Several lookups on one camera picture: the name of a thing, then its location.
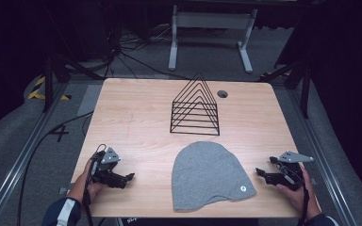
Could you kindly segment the yellow floor tape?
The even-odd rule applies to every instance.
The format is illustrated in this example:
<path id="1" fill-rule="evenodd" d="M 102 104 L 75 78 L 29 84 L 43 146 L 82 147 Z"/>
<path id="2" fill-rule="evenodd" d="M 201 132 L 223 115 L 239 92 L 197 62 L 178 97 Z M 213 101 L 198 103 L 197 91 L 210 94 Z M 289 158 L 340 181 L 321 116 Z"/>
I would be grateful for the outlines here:
<path id="1" fill-rule="evenodd" d="M 45 76 L 41 76 L 34 88 L 31 90 L 31 92 L 29 93 L 27 99 L 40 99 L 40 100 L 45 100 L 45 95 L 40 93 L 40 89 L 41 89 L 41 86 L 44 84 L 45 82 Z M 62 95 L 60 100 L 63 100 L 63 101 L 70 101 L 72 99 L 72 95 Z"/>

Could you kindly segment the person's left hand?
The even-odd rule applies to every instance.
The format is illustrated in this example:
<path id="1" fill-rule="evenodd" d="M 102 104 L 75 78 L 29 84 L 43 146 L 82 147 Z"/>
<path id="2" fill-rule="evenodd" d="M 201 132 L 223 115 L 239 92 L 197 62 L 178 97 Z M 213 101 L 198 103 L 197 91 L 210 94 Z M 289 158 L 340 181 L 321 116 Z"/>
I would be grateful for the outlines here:
<path id="1" fill-rule="evenodd" d="M 90 195 L 90 200 L 93 201 L 95 197 L 104 187 L 99 183 L 87 183 L 87 177 L 89 176 L 89 170 L 91 166 L 91 161 L 89 160 L 81 173 L 81 175 L 74 182 L 73 187 L 68 192 L 67 197 L 75 199 L 79 202 L 83 201 L 84 190 L 87 189 Z"/>

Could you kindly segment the grey metal floor rail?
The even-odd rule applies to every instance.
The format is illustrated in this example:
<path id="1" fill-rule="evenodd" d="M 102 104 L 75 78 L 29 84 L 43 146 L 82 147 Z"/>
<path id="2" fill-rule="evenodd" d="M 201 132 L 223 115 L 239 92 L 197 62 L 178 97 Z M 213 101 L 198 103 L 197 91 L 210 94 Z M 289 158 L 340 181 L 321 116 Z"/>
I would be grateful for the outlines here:
<path id="1" fill-rule="evenodd" d="M 56 84 L 51 106 L 45 113 L 44 101 L 26 101 L 0 121 L 0 214 L 67 87 L 66 83 Z"/>
<path id="2" fill-rule="evenodd" d="M 309 121 L 306 119 L 300 108 L 300 100 L 298 95 L 293 90 L 287 91 L 288 97 L 292 102 L 293 109 L 298 114 L 298 119 L 303 125 L 304 131 L 308 135 L 311 147 L 314 150 L 313 156 L 315 157 L 321 176 L 327 187 L 327 190 L 332 198 L 334 206 L 337 209 L 340 220 L 344 226 L 357 226 L 354 215 L 342 194 L 341 187 L 337 180 L 336 175 L 332 172 L 331 166 L 326 159 L 321 144 L 315 135 L 315 131 Z"/>

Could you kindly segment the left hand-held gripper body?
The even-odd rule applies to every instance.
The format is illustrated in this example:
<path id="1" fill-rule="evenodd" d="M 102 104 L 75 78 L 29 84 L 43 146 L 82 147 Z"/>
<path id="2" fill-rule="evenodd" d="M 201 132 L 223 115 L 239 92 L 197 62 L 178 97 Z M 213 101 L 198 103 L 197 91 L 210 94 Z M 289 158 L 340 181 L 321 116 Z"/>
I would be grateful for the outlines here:
<path id="1" fill-rule="evenodd" d="M 120 157 L 109 147 L 106 151 L 95 153 L 91 158 L 90 178 L 94 183 L 100 183 L 112 188 L 122 181 L 123 176 L 112 170 L 120 161 Z"/>

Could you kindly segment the white metal stand frame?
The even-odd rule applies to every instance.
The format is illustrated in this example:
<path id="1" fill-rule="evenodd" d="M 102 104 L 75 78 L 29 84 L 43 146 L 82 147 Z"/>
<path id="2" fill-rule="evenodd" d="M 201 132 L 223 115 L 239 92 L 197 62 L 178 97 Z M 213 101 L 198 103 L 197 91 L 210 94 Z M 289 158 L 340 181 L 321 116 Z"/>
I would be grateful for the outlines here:
<path id="1" fill-rule="evenodd" d="M 206 12 L 182 12 L 178 6 L 173 6 L 172 16 L 172 44 L 168 69 L 176 69 L 177 60 L 177 29 L 183 28 L 219 28 L 219 29 L 238 29 L 244 31 L 244 38 L 238 42 L 239 55 L 242 60 L 244 71 L 253 72 L 253 66 L 250 61 L 247 45 L 252 34 L 256 19 L 257 10 L 253 9 L 248 14 L 232 13 L 206 13 Z"/>

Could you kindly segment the person's right hand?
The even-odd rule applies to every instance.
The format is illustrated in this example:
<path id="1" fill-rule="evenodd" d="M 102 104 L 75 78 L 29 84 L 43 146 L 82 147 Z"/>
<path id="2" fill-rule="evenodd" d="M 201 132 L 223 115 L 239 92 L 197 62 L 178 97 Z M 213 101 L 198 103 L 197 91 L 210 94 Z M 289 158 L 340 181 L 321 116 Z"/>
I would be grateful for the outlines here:
<path id="1" fill-rule="evenodd" d="M 290 190 L 287 186 L 283 186 L 283 185 L 277 185 L 276 188 L 278 189 L 278 191 L 281 194 L 285 195 L 289 199 L 289 201 L 291 202 L 291 205 L 300 214 L 302 214 L 302 212 L 304 211 L 304 207 L 306 206 L 307 212 L 306 212 L 305 220 L 309 221 L 313 217 L 319 215 L 321 213 L 321 209 L 319 208 L 319 205 L 318 205 L 318 202 L 316 199 L 316 194 L 315 194 L 314 188 L 312 186 L 312 183 L 310 181 L 308 172 L 305 170 L 304 167 L 301 167 L 301 170 L 302 170 L 302 174 L 304 176 L 305 186 L 302 186 L 295 191 Z M 304 203 L 304 191 L 305 190 L 307 190 L 308 196 L 309 196 L 308 204 Z"/>

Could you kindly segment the grey knit beanie hat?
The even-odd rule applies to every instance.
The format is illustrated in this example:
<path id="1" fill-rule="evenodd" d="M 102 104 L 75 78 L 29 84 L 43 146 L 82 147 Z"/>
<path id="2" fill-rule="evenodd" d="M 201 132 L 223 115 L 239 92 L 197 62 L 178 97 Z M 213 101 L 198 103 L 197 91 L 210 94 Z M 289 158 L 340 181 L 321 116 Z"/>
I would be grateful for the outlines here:
<path id="1" fill-rule="evenodd" d="M 174 160 L 174 211 L 195 211 L 213 202 L 242 201 L 256 190 L 237 157 L 221 144 L 193 142 Z"/>

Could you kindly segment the black metal stand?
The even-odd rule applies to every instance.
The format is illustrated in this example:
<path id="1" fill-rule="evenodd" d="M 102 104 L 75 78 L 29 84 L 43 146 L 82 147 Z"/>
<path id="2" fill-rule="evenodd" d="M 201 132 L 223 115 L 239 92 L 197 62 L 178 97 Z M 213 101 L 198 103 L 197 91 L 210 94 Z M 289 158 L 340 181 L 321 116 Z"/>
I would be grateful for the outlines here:
<path id="1" fill-rule="evenodd" d="M 79 71 L 94 80 L 104 80 L 104 77 L 99 76 L 72 59 L 56 53 L 48 55 L 44 60 L 45 100 L 43 113 L 48 111 L 54 101 L 53 76 L 55 76 L 60 83 L 67 83 L 70 81 L 71 76 L 66 65 L 72 66 L 76 71 Z"/>
<path id="2" fill-rule="evenodd" d="M 300 109 L 303 116 L 307 119 L 311 70 L 309 63 L 306 60 L 293 62 L 290 65 L 284 66 L 272 73 L 263 73 L 258 79 L 258 82 L 270 82 L 272 79 L 286 73 L 289 73 L 287 80 L 284 82 L 284 87 L 286 89 L 296 89 L 299 83 L 302 82 Z"/>

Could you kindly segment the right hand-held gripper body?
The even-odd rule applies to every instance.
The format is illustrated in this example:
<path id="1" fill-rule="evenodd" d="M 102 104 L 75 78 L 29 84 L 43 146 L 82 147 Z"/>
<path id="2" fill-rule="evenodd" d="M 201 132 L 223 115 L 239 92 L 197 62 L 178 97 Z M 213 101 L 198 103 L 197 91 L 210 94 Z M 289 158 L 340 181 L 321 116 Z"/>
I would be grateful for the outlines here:
<path id="1" fill-rule="evenodd" d="M 312 162 L 311 156 L 306 156 L 292 151 L 286 151 L 277 157 L 278 164 L 274 164 L 278 173 L 267 173 L 265 179 L 268 185 L 283 185 L 291 190 L 297 190 L 304 183 L 304 176 L 300 167 L 301 163 Z"/>

